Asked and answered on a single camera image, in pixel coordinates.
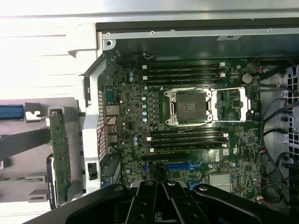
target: black cable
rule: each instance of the black cable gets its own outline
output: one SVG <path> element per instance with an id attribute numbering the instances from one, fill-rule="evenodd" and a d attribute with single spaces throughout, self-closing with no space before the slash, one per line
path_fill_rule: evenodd
<path id="1" fill-rule="evenodd" d="M 273 103 L 275 103 L 275 102 L 278 101 L 278 100 L 284 100 L 284 101 L 285 101 L 285 106 L 286 106 L 286 104 L 287 104 L 287 102 L 288 102 L 287 98 L 277 98 L 277 99 L 272 100 L 272 101 L 269 103 L 269 105 L 267 106 L 267 108 L 265 109 L 265 112 L 261 115 L 262 119 L 264 119 L 264 117 L 266 116 L 267 111 L 268 111 L 269 108 L 273 105 Z"/>
<path id="2" fill-rule="evenodd" d="M 279 110 L 275 111 L 273 114 L 271 114 L 269 117 L 267 117 L 262 123 L 261 123 L 261 130 L 260 130 L 260 135 L 261 135 L 261 143 L 262 143 L 262 148 L 265 150 L 265 154 L 268 156 L 270 162 L 272 163 L 272 165 L 274 166 L 274 168 L 276 169 L 278 175 L 280 176 L 280 179 L 282 180 L 282 182 L 284 182 L 284 176 L 283 174 L 280 172 L 279 168 L 276 166 L 275 162 L 273 161 L 273 159 L 271 158 L 271 156 L 268 153 L 266 144 L 265 144 L 265 140 L 264 140 L 264 129 L 265 129 L 265 125 L 266 123 L 271 120 L 272 118 L 274 118 L 275 116 L 283 113 L 284 111 L 293 108 L 294 106 L 298 106 L 299 105 L 299 101 L 296 101 L 292 104 L 289 104 L 287 106 L 284 106 L 283 108 L 280 108 Z"/>
<path id="3" fill-rule="evenodd" d="M 260 75 L 260 80 L 262 81 L 262 80 L 268 79 L 268 78 L 270 78 L 270 77 L 272 77 L 272 76 L 274 76 L 274 75 L 276 75 L 276 74 L 278 74 L 278 73 L 280 73 L 280 72 L 282 72 L 285 69 L 290 68 L 290 67 L 292 67 L 292 65 L 290 65 L 290 64 L 284 64 L 284 65 L 279 66 L 277 68 L 274 68 L 274 69 L 272 69 L 270 71 L 262 73 Z"/>
<path id="4" fill-rule="evenodd" d="M 290 157 L 291 159 L 294 160 L 294 162 L 297 162 L 297 159 L 295 158 L 295 156 L 294 156 L 293 153 L 290 153 L 290 152 L 282 152 L 281 154 L 278 155 L 278 157 L 277 157 L 277 159 L 276 159 L 276 162 L 275 162 L 275 165 L 276 165 L 277 167 L 279 167 L 280 162 L 282 161 L 283 157 L 284 157 L 285 155 L 288 155 L 288 154 L 289 154 L 289 157 Z M 272 170 L 271 172 L 265 174 L 265 176 L 270 176 L 270 175 L 274 174 L 275 172 L 276 172 L 276 170 L 274 169 L 274 170 Z"/>
<path id="5" fill-rule="evenodd" d="M 259 55 L 259 56 L 255 57 L 255 58 L 252 60 L 251 63 L 254 63 L 254 62 L 255 62 L 258 58 L 260 58 L 260 57 L 263 57 L 263 56 L 265 56 L 265 55 L 270 55 L 270 54 L 273 54 L 273 53 L 281 53 L 281 54 L 283 54 L 283 55 L 285 56 L 285 58 L 289 61 L 289 63 L 290 63 L 292 66 L 294 66 L 294 67 L 296 66 L 295 62 L 294 62 L 292 59 L 290 59 L 289 56 L 286 54 L 286 52 L 283 51 L 283 50 L 270 51 L 270 52 L 267 52 L 267 53 L 265 53 L 265 54 Z"/>
<path id="6" fill-rule="evenodd" d="M 278 88 L 278 89 L 286 90 L 286 91 L 292 93 L 296 97 L 299 96 L 299 93 L 297 91 L 292 90 L 292 89 L 290 89 L 286 86 L 283 86 L 283 85 L 277 86 L 276 84 L 263 84 L 263 83 L 260 83 L 260 85 L 261 85 L 261 87 L 266 87 L 266 88 Z"/>
<path id="7" fill-rule="evenodd" d="M 278 132 L 278 133 L 281 133 L 281 134 L 288 134 L 288 132 L 285 131 L 284 129 L 276 128 L 276 129 L 271 129 L 271 130 L 266 131 L 263 135 L 266 136 L 267 134 L 270 134 L 272 132 Z"/>

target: pcie slot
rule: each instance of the pcie slot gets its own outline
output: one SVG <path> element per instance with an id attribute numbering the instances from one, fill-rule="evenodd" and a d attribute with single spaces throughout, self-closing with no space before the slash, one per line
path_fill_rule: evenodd
<path id="1" fill-rule="evenodd" d="M 153 161 L 153 160 L 176 160 L 176 159 L 183 159 L 188 158 L 188 153 L 171 153 L 171 154 L 154 154 L 154 155 L 144 155 L 142 157 L 143 161 Z"/>
<path id="2" fill-rule="evenodd" d="M 194 170 L 189 163 L 167 164 L 166 167 L 168 170 Z"/>

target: chip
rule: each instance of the chip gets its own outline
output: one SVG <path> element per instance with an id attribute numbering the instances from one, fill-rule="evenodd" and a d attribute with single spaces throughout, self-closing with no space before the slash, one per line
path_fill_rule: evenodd
<path id="1" fill-rule="evenodd" d="M 255 139 L 254 137 L 248 137 L 248 143 L 254 143 Z"/>
<path id="2" fill-rule="evenodd" d="M 176 95 L 176 114 L 179 121 L 206 118 L 206 96 L 204 93 L 182 93 Z"/>
<path id="3" fill-rule="evenodd" d="M 240 100 L 236 100 L 236 99 L 234 99 L 233 100 L 233 106 L 232 106 L 233 108 L 240 108 Z"/>
<path id="4" fill-rule="evenodd" d="M 251 166 L 245 166 L 245 171 L 251 171 Z"/>

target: motherboard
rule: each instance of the motherboard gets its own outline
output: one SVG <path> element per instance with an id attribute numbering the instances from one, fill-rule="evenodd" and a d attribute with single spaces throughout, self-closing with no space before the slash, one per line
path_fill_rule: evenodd
<path id="1" fill-rule="evenodd" d="M 128 63 L 101 86 L 122 184 L 207 183 L 254 199 L 260 80 L 246 59 Z"/>

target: cable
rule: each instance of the cable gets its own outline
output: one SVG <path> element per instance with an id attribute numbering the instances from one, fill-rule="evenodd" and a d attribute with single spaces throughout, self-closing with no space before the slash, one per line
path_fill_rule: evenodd
<path id="1" fill-rule="evenodd" d="M 280 172 L 279 168 L 276 166 L 275 162 L 273 161 L 273 159 L 271 158 L 271 156 L 269 155 L 268 151 L 267 151 L 267 147 L 265 144 L 265 140 L 264 140 L 264 129 L 265 129 L 265 125 L 266 123 L 271 120 L 273 117 L 279 115 L 280 113 L 283 113 L 284 111 L 293 108 L 294 106 L 298 106 L 299 105 L 299 101 L 296 101 L 292 104 L 289 104 L 287 106 L 284 106 L 283 108 L 280 108 L 279 110 L 275 111 L 273 114 L 271 114 L 269 117 L 267 117 L 262 123 L 261 123 L 261 129 L 260 129 L 260 135 L 261 135 L 261 143 L 262 143 L 262 148 L 265 150 L 266 155 L 268 156 L 270 162 L 272 163 L 272 165 L 274 166 L 274 168 L 276 169 L 278 175 L 280 176 L 280 179 L 282 180 L 282 182 L 285 182 L 284 180 L 284 176 L 283 174 Z"/>
<path id="2" fill-rule="evenodd" d="M 271 129 L 271 130 L 266 131 L 263 135 L 266 136 L 267 134 L 270 134 L 272 132 L 278 132 L 278 133 L 281 133 L 281 134 L 288 134 L 288 132 L 285 131 L 284 129 L 276 128 L 276 129 Z"/>
<path id="3" fill-rule="evenodd" d="M 271 205 L 269 205 L 268 203 L 266 203 L 263 199 L 259 200 L 261 203 L 267 205 L 269 207 L 269 209 L 273 209 Z"/>
<path id="4" fill-rule="evenodd" d="M 283 85 L 277 86 L 276 84 L 263 84 L 263 83 L 260 83 L 260 85 L 261 85 L 261 87 L 266 87 L 266 88 L 278 88 L 278 89 L 286 90 L 286 91 L 292 93 L 296 97 L 299 96 L 299 93 L 297 91 L 292 90 L 292 89 L 290 89 L 286 86 L 283 86 Z"/>
<path id="5" fill-rule="evenodd" d="M 278 100 L 284 100 L 284 101 L 285 101 L 285 106 L 286 106 L 286 104 L 287 104 L 287 102 L 288 102 L 287 98 L 277 98 L 277 99 L 272 100 L 272 101 L 269 103 L 269 105 L 267 106 L 267 108 L 265 109 L 265 112 L 262 114 L 262 116 L 261 116 L 262 119 L 264 119 L 264 117 L 266 116 L 267 111 L 270 109 L 270 107 L 273 105 L 273 103 L 275 103 L 275 102 L 278 101 Z"/>
<path id="6" fill-rule="evenodd" d="M 291 65 L 293 65 L 294 67 L 296 66 L 295 62 L 294 62 L 293 60 L 291 60 L 291 59 L 289 58 L 289 56 L 286 54 L 286 52 L 283 51 L 283 50 L 270 51 L 270 52 L 267 52 L 267 53 L 265 53 L 265 54 L 259 55 L 259 56 L 255 57 L 255 58 L 252 60 L 251 63 L 254 63 L 254 62 L 255 62 L 258 58 L 260 58 L 260 57 L 263 57 L 263 56 L 265 56 L 265 55 L 274 54 L 274 53 L 281 53 L 281 54 L 283 54 L 283 55 L 285 56 L 285 58 L 289 61 L 289 63 L 290 63 Z"/>

